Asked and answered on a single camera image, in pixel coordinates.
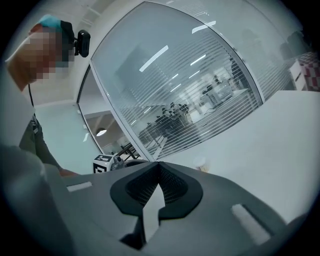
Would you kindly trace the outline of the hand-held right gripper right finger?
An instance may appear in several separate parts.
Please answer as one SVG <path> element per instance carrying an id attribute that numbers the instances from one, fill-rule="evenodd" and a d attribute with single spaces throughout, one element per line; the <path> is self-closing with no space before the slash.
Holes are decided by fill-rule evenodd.
<path id="1" fill-rule="evenodd" d="M 162 220 L 159 229 L 142 248 L 149 256 L 239 256 L 255 247 L 252 237 L 233 214 L 242 205 L 274 236 L 286 227 L 283 218 L 265 202 L 222 176 L 168 163 L 199 182 L 200 203 L 184 218 Z"/>

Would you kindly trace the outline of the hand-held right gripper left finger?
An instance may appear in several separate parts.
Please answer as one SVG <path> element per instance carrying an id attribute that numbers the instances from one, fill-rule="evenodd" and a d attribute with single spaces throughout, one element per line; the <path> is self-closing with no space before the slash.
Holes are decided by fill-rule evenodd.
<path id="1" fill-rule="evenodd" d="M 157 162 L 103 174 L 68 177 L 63 203 L 72 221 L 77 256 L 164 256 L 165 245 L 149 231 L 159 227 Z"/>

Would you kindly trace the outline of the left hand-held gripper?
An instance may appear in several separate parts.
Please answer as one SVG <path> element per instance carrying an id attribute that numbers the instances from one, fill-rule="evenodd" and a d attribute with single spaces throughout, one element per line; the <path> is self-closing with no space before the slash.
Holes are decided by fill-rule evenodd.
<path id="1" fill-rule="evenodd" d="M 93 160 L 93 173 L 105 173 L 125 167 L 124 160 L 118 155 L 99 154 Z"/>

